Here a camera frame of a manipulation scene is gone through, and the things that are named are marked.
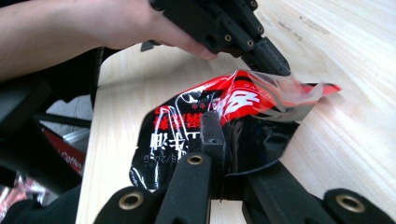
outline snack bag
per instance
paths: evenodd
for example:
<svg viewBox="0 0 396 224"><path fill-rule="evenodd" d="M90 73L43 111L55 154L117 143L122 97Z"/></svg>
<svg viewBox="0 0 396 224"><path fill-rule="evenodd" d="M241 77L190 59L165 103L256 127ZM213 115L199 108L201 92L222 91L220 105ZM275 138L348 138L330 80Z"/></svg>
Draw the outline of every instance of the snack bag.
<svg viewBox="0 0 396 224"><path fill-rule="evenodd" d="M320 97L338 92L333 84L305 84L293 77L236 70L186 90L143 120L130 170L133 184L159 189L172 178L177 161L199 139L201 116L219 115L229 159L225 175L243 175L278 161L298 121Z"/></svg>

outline human hand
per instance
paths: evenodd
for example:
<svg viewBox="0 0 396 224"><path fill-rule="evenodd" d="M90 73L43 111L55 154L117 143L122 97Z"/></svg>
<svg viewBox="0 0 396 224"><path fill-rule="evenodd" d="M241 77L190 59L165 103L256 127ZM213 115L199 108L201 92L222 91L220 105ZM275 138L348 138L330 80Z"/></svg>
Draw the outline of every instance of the human hand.
<svg viewBox="0 0 396 224"><path fill-rule="evenodd" d="M125 49L153 39L207 60L216 57L154 10L149 0L85 0L82 4L86 8L85 24L94 24L86 31L108 48Z"/></svg>

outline white lettering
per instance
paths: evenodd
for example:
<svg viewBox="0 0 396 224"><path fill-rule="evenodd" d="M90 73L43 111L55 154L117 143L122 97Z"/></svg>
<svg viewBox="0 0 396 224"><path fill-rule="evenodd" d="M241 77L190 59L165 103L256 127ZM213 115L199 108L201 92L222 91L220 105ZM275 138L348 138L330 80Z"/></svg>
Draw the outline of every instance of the white lettering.
<svg viewBox="0 0 396 224"><path fill-rule="evenodd" d="M253 105L254 102L259 102L260 99L257 98L257 94L249 91L235 91L228 101L227 107L223 115L233 113L242 106Z"/></svg>
<svg viewBox="0 0 396 224"><path fill-rule="evenodd" d="M76 166L79 170L82 168L82 164L79 163L76 158L67 155L67 152L62 152L61 156L64 158L64 160L66 160L67 163Z"/></svg>
<svg viewBox="0 0 396 224"><path fill-rule="evenodd" d="M154 150L157 150L158 147L160 147L161 149L165 149L165 147L167 146L167 140L168 133L152 133L149 146Z"/></svg>

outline black chair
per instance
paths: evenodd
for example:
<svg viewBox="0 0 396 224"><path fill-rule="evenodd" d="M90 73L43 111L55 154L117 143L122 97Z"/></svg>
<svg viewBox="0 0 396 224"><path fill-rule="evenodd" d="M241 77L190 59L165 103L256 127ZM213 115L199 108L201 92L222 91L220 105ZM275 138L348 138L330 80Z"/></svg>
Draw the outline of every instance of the black chair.
<svg viewBox="0 0 396 224"><path fill-rule="evenodd" d="M0 84L0 184L13 185L16 172L62 194L81 183L42 133L40 120L90 127L88 120L47 114L56 101L90 94L92 106L102 61L115 53L90 50L49 69Z"/></svg>

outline light wood surface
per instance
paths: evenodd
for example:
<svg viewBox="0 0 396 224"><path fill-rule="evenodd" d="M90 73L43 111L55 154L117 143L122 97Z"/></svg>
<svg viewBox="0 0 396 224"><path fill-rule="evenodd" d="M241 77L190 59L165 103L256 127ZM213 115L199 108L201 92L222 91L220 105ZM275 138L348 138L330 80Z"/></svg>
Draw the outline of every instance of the light wood surface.
<svg viewBox="0 0 396 224"><path fill-rule="evenodd" d="M282 162L312 194L357 191L396 219L395 1L258 1L265 35L304 82L343 90L321 100ZM134 46L103 65L77 223L93 223L128 171L143 117L211 77L247 68L225 54L212 62L179 49ZM211 223L245 223L240 203L213 202Z"/></svg>

